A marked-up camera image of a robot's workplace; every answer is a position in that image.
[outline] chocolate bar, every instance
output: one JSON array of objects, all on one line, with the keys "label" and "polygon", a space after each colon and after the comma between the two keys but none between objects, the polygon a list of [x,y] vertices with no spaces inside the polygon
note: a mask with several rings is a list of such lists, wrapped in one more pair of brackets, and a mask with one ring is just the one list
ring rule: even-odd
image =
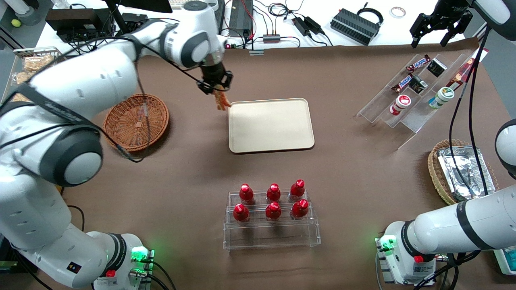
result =
[{"label": "chocolate bar", "polygon": [[394,90],[395,92],[399,93],[403,88],[412,80],[413,75],[409,73],[409,75],[404,78],[402,81],[399,82],[396,86],[392,87],[391,90]]},{"label": "chocolate bar", "polygon": [[416,93],[420,93],[428,87],[428,84],[419,76],[415,75],[412,77],[412,80],[410,80],[409,87],[413,89]]},{"label": "chocolate bar", "polygon": [[434,58],[426,67],[434,76],[439,77],[445,70],[448,69],[442,62]]},{"label": "chocolate bar", "polygon": [[413,65],[409,65],[409,66],[407,67],[407,70],[408,70],[409,72],[415,72],[415,70],[416,70],[416,69],[418,69],[418,68],[422,67],[425,63],[427,63],[427,62],[429,62],[429,61],[430,61],[430,57],[429,57],[427,54],[425,54],[425,57],[424,57],[424,58],[422,58],[421,60],[419,60],[418,62],[416,62],[416,63],[415,63],[415,64],[413,64]]}]

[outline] green light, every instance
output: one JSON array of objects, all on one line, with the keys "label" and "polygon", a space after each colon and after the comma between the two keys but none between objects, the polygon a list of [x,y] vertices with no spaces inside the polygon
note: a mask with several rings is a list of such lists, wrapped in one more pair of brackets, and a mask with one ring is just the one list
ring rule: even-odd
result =
[{"label": "green light", "polygon": [[390,251],[396,246],[396,236],[385,235],[380,238],[380,243],[385,251]]},{"label": "green light", "polygon": [[143,259],[147,259],[149,251],[143,247],[136,247],[131,250],[131,260],[141,261]]}]

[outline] brown tablecloth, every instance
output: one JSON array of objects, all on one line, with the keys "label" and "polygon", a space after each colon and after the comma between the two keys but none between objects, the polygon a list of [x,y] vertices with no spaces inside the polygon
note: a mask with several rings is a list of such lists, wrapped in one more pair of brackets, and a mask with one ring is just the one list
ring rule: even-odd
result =
[{"label": "brown tablecloth", "polygon": [[[228,51],[224,64],[235,77],[231,101],[305,98],[315,147],[306,151],[236,155],[228,148],[227,113],[213,96],[164,61],[139,65],[146,93],[162,98],[171,130],[162,146],[139,164],[122,159],[104,142],[104,167],[90,182],[65,190],[68,204],[86,213],[86,231],[134,233],[187,289],[376,290],[374,237],[397,220],[445,206],[427,169],[428,152],[446,139],[457,98],[441,108],[420,133],[397,150],[407,130],[372,126],[357,112],[414,54],[454,59],[478,43],[328,47],[267,50],[264,56]],[[494,152],[494,137],[509,116],[483,66],[474,106],[476,142],[500,188],[514,181]],[[96,118],[102,123],[102,116]],[[469,140],[467,102],[454,137]],[[233,251],[222,248],[227,194],[241,183],[307,183],[319,217],[322,244],[314,248]],[[73,220],[80,225],[80,216]],[[494,255],[483,253],[460,267],[457,290],[514,289],[499,273]],[[54,289],[65,289],[39,274]],[[41,289],[27,275],[1,275],[0,288]],[[384,289],[411,289],[384,286]]]}]

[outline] aluminum foil container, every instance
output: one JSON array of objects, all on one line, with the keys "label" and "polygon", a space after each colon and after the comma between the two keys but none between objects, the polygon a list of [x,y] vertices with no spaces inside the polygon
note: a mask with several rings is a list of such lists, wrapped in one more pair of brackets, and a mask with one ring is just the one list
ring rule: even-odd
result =
[{"label": "aluminum foil container", "polygon": [[[493,180],[491,179],[480,149],[477,148],[477,152],[480,166],[482,167],[482,172],[486,179],[488,194],[492,194],[495,192]],[[437,150],[439,163],[448,182],[452,197],[460,202],[466,199],[485,196],[486,193],[482,185],[482,178],[480,177],[480,170],[475,159],[473,147],[453,147],[453,153],[455,161],[457,162],[457,168],[455,167],[449,147]],[[465,183],[462,181],[458,172],[461,173]]]}]

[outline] white table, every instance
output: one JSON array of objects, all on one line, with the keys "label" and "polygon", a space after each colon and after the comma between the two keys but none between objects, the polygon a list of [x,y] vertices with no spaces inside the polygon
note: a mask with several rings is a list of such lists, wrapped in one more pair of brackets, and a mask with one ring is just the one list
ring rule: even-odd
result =
[{"label": "white table", "polygon": [[[287,0],[288,8],[292,10],[298,9],[302,0]],[[106,4],[100,0],[73,0],[70,3],[80,3],[85,5],[88,8],[106,8]],[[278,2],[274,0],[263,0],[264,4],[269,5],[273,2]],[[368,0],[369,4],[367,5],[370,8],[377,9],[382,13],[384,22],[381,25],[380,31],[378,35],[371,41],[369,45],[397,45],[397,44],[410,44],[412,43],[412,36],[409,33],[409,29],[414,23],[415,19],[420,13],[431,14],[435,7],[437,0],[430,1],[422,1],[422,0]],[[231,13],[231,3],[229,2],[226,6],[225,16],[226,20],[229,23],[229,17]],[[358,11],[365,4],[365,1],[335,1],[335,0],[304,0],[301,8],[297,13],[300,13],[304,16],[309,16],[317,23],[319,23],[323,30],[326,32],[328,37],[331,39],[334,45],[346,45],[346,46],[354,46],[361,45],[358,42],[351,40],[350,38],[338,33],[330,27],[331,19],[338,13],[338,10],[341,8],[345,8],[349,11]],[[263,6],[258,2],[254,2],[254,5],[268,13],[267,7]],[[405,9],[407,15],[401,19],[397,19],[392,17],[389,14],[389,11],[392,7],[399,6]],[[183,17],[187,17],[188,12],[185,10],[174,10],[172,14],[168,13],[157,13],[151,11],[145,11],[134,8],[126,8],[120,6],[121,13],[142,13],[146,14],[149,18],[154,17],[167,17],[167,18],[175,18],[181,20]],[[372,21],[378,22],[378,18],[369,12],[365,12],[361,14],[364,18]],[[262,36],[266,33],[265,23],[263,18],[259,14],[253,15],[256,22],[256,32],[255,37]],[[274,22],[276,17],[271,16],[272,21]],[[314,47],[314,46],[323,46],[322,44],[315,43],[308,37],[302,37],[299,31],[295,28],[291,21],[292,15],[289,15],[288,19],[284,22],[283,17],[279,17],[276,21],[277,27],[275,30],[281,36],[294,36],[301,40],[302,47]],[[267,16],[265,16],[266,22],[268,23],[269,33],[271,32],[271,23]],[[223,35],[227,35],[228,31],[223,31]],[[431,32],[424,37],[422,37],[420,44],[425,43],[440,43],[443,36],[446,34],[445,30],[438,30]],[[313,36],[315,40],[321,42],[328,42],[328,40],[321,34]],[[457,35],[450,40],[450,42],[464,39],[464,35]],[[241,44],[240,38],[230,38],[230,43]],[[275,44],[264,44],[263,42],[256,42],[254,45],[255,49],[268,49],[268,48],[279,48],[279,47],[296,47],[297,40],[291,39],[291,41],[281,41],[280,43]],[[48,25],[45,25],[43,32],[39,38],[37,47],[45,47],[45,46],[55,46],[60,51],[66,52],[72,49],[68,44],[62,42],[59,37],[56,35],[56,32]]]}]

